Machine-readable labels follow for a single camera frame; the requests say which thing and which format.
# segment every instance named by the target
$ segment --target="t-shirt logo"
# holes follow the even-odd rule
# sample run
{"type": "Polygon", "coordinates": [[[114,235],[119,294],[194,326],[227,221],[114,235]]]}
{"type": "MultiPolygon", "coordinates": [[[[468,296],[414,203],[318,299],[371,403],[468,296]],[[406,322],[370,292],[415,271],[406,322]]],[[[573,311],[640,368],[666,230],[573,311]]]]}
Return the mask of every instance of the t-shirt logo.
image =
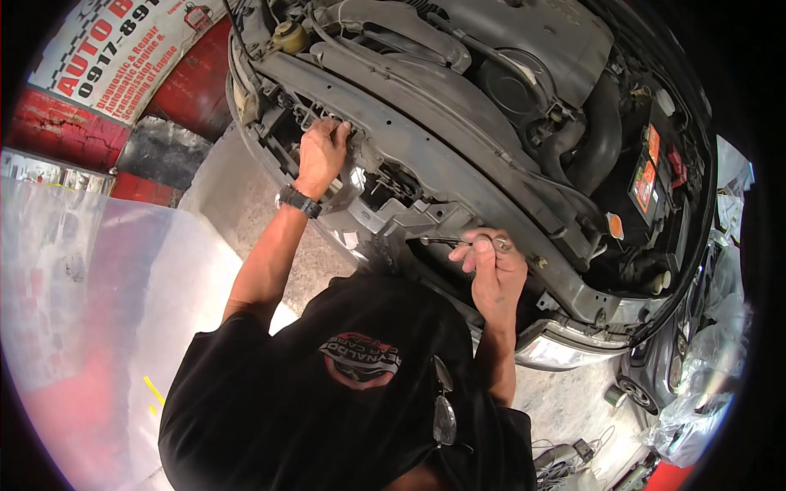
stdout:
{"type": "Polygon", "coordinates": [[[357,332],[333,336],[319,347],[334,379],[355,390],[382,387],[399,370],[399,350],[357,332]]]}

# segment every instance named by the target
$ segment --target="tire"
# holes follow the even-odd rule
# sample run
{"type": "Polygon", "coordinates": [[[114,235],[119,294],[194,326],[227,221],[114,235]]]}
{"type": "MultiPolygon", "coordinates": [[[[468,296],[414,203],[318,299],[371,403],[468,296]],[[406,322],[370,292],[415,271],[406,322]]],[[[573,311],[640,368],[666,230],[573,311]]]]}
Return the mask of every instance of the tire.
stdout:
{"type": "Polygon", "coordinates": [[[625,391],[625,394],[628,394],[628,398],[631,401],[640,405],[646,412],[653,416],[658,416],[658,406],[652,399],[652,395],[650,395],[644,387],[624,375],[617,376],[617,385],[619,385],[620,389],[625,391]]]}

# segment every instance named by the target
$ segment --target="black wristwatch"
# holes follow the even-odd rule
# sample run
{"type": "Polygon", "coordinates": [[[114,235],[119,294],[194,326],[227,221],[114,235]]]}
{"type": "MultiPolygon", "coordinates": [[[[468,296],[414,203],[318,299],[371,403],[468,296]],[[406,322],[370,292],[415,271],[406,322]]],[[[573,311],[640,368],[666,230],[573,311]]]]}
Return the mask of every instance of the black wristwatch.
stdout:
{"type": "Polygon", "coordinates": [[[307,214],[309,218],[316,218],[322,212],[322,206],[312,200],[308,196],[304,196],[301,192],[287,184],[276,195],[276,208],[281,208],[281,204],[286,203],[291,207],[295,207],[303,213],[307,214]]]}

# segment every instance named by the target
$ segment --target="floor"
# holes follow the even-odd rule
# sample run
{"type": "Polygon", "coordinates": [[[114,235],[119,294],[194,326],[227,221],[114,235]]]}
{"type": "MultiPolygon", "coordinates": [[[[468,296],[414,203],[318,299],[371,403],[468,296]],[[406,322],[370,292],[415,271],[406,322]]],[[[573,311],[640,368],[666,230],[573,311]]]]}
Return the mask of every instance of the floor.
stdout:
{"type": "MultiPolygon", "coordinates": [[[[275,212],[277,191],[231,126],[200,167],[179,208],[196,214],[245,259],[275,212]]],[[[345,277],[353,271],[309,226],[295,256],[277,315],[279,325],[274,329],[300,315],[308,301],[328,286],[331,277],[345,277]]],[[[592,465],[603,489],[613,486],[648,453],[634,437],[646,419],[630,401],[614,410],[603,399],[618,369],[618,359],[561,373],[516,367],[513,405],[532,420],[535,456],[551,443],[572,444],[579,438],[589,442],[603,436],[603,448],[592,465]]]]}

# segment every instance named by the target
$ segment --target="mechanic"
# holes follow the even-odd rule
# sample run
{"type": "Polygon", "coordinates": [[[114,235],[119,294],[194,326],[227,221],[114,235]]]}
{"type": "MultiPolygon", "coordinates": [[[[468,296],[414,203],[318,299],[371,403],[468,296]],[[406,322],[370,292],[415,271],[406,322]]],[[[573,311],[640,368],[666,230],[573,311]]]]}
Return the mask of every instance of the mechanic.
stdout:
{"type": "MultiPolygon", "coordinates": [[[[350,123],[303,135],[292,188],[316,201],[350,123]]],[[[516,389],[527,264],[504,231],[463,234],[486,320],[476,355],[453,305],[397,277],[332,281],[268,333],[308,216],[282,204],[237,274],[223,322],[194,336],[167,396],[159,450],[175,489],[535,489],[516,389]],[[495,246],[504,240],[505,250],[495,246]]]]}

